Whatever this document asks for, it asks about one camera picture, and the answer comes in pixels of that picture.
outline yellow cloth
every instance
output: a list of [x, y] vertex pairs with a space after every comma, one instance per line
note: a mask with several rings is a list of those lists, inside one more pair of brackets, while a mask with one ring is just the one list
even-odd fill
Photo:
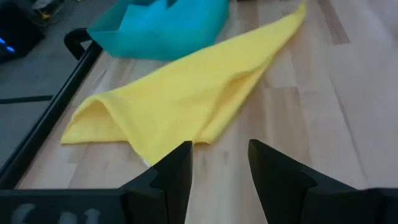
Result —
[[155, 164], [181, 142], [212, 143], [306, 14], [297, 11], [170, 63], [124, 87], [87, 98], [61, 142], [128, 141]]

